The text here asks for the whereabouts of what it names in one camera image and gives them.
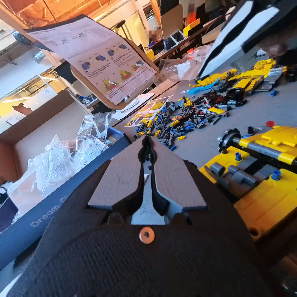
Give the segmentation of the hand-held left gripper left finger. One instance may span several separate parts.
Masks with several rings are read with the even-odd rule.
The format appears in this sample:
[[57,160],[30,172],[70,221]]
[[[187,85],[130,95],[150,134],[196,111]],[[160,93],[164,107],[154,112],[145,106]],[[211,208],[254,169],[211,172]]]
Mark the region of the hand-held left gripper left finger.
[[88,206],[133,215],[142,205],[144,160],[148,136],[142,136],[112,158]]

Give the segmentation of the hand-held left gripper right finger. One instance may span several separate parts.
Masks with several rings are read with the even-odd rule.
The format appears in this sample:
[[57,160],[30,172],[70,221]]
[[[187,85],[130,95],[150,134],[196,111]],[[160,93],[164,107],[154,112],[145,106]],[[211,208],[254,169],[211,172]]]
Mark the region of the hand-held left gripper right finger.
[[192,216],[207,209],[185,161],[149,136],[152,203],[165,223],[194,225]]

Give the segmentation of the heap of large yellow beams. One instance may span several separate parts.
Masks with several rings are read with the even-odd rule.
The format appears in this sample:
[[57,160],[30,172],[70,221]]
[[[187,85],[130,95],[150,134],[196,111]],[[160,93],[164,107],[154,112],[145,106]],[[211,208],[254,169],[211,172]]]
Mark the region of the heap of large yellow beams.
[[220,79],[211,89],[213,91],[225,92],[226,89],[243,88],[246,94],[253,92],[270,91],[280,77],[288,71],[288,66],[277,66],[274,59],[258,61],[254,68],[246,72],[230,69],[223,73],[215,73],[205,78],[195,79],[190,84],[190,89],[212,84]]

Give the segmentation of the yellow toy brick car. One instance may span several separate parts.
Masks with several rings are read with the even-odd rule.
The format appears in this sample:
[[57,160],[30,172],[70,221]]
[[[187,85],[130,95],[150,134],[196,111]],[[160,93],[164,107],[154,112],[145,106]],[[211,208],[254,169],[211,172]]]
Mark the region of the yellow toy brick car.
[[296,211],[297,128],[230,128],[218,137],[215,157],[199,170],[231,201],[255,240]]

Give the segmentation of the grey desk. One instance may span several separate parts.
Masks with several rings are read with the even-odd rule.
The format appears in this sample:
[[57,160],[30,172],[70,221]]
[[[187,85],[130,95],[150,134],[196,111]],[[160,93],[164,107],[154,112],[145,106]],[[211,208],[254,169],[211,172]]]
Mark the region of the grey desk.
[[287,82],[282,77],[275,89],[276,96],[272,97],[271,92],[252,94],[244,106],[233,108],[229,117],[221,118],[214,125],[207,123],[202,129],[194,129],[184,140],[175,140],[176,149],[172,153],[200,168],[219,153],[217,138],[229,128],[237,128],[245,135],[249,126],[265,126],[268,121],[274,121],[278,126],[296,127],[297,82]]

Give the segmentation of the person's right hand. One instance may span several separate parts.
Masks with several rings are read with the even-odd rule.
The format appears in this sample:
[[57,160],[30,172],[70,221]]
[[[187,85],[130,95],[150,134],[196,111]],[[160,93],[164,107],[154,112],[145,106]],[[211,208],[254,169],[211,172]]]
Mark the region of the person's right hand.
[[270,58],[276,60],[279,65],[297,64],[296,37],[285,38],[267,37],[258,43],[258,46],[267,53]]

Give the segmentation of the grey motor block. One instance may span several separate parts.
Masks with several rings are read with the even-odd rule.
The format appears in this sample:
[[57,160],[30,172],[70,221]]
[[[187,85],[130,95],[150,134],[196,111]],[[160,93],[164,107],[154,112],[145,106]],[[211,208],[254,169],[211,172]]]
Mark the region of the grey motor block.
[[246,72],[254,68],[258,61],[269,59],[266,51],[259,47],[252,48],[249,52],[233,61],[230,65],[241,72]]

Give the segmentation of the yellow storage box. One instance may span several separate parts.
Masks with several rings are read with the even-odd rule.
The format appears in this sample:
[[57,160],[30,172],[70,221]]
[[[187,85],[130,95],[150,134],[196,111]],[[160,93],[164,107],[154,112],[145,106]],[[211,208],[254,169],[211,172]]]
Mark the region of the yellow storage box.
[[190,23],[188,26],[186,26],[184,29],[183,29],[183,34],[185,37],[188,37],[189,36],[189,31],[197,26],[199,26],[201,23],[201,20],[200,18],[196,19],[194,22]]

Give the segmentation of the clear acrylic display stand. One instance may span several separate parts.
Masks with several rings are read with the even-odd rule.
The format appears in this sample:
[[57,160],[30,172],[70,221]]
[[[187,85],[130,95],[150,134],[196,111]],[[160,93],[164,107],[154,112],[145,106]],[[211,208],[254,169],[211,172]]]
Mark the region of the clear acrylic display stand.
[[168,38],[163,38],[164,50],[167,51],[175,47],[184,39],[186,39],[184,33],[180,29],[175,30],[173,33],[169,35]]

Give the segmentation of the clear bag with white paper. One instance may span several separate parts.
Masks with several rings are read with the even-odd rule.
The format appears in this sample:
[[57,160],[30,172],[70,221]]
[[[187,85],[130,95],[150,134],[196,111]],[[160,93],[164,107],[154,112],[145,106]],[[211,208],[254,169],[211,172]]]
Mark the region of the clear bag with white paper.
[[194,80],[208,55],[213,43],[195,48],[183,58],[166,58],[159,63],[161,79],[172,82]]

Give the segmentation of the black tyre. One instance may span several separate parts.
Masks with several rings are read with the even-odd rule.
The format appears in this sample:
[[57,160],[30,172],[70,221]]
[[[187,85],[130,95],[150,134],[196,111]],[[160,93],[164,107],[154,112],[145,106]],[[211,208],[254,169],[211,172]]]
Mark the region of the black tyre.
[[244,97],[245,90],[243,88],[232,88],[226,92],[227,100],[241,101]]

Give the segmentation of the crumpled clear plastic bags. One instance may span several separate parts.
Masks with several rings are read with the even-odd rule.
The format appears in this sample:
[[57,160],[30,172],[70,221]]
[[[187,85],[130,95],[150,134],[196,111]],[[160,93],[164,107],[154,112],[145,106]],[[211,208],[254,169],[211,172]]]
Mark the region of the crumpled clear plastic bags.
[[22,177],[8,188],[21,217],[108,149],[108,126],[115,112],[86,115],[74,141],[57,135],[28,161]]

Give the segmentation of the blue brick separator tool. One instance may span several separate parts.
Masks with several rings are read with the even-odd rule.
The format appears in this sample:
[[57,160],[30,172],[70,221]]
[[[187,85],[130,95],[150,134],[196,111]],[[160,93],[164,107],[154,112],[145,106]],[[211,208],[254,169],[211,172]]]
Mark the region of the blue brick separator tool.
[[201,86],[201,87],[195,87],[195,88],[192,88],[192,89],[190,89],[190,90],[188,90],[188,91],[186,91],[189,95],[194,95],[194,94],[196,94],[196,93],[198,93],[198,92],[200,92],[200,91],[204,91],[204,90],[208,90],[208,89],[211,89],[216,83],[218,83],[219,82],[219,78],[216,80],[216,81],[214,81],[212,84],[208,84],[208,85],[206,85],[206,86]]

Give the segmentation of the yellow sticker sheet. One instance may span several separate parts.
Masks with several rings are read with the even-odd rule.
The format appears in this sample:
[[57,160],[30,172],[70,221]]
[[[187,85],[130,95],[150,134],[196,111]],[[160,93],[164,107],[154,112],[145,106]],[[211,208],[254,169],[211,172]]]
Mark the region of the yellow sticker sheet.
[[129,120],[124,127],[138,127],[141,124],[148,124],[163,108],[173,96],[166,96],[148,102],[139,112]]

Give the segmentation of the printed instruction sheet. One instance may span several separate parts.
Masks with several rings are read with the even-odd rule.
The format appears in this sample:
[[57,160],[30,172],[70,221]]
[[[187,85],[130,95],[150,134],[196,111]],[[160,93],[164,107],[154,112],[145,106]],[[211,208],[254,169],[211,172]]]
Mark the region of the printed instruction sheet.
[[69,62],[109,109],[123,109],[157,80],[158,67],[138,46],[84,14],[24,32]]

